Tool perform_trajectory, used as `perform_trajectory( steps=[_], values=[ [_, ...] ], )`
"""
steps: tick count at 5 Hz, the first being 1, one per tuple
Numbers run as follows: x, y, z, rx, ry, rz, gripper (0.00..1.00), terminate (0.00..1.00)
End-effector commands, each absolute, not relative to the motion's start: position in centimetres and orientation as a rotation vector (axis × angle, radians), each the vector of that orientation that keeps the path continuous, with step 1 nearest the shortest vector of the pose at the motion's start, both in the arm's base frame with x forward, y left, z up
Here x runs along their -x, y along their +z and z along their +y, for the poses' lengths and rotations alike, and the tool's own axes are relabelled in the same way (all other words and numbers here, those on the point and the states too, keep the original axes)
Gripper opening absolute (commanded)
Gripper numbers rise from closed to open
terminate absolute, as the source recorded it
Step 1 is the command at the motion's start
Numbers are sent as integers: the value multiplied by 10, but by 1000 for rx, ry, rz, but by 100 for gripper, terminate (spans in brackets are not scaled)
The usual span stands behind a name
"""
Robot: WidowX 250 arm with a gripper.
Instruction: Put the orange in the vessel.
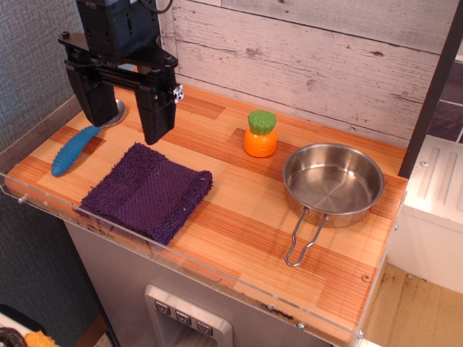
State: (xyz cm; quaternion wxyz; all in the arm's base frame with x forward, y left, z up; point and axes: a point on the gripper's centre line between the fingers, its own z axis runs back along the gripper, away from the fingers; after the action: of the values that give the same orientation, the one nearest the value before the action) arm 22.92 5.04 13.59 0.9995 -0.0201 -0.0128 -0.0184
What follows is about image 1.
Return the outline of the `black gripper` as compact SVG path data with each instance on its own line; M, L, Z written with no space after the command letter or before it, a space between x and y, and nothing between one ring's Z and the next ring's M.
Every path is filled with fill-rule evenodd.
M159 8L156 1L77 1L83 33L63 32L58 41L68 52L82 54L80 64L140 65L142 77L135 98L145 142L152 145L174 128L176 104L183 87L175 82L177 58L158 44L158 17L173 4ZM74 94L95 127L119 114L114 88L103 83L94 68L66 63Z

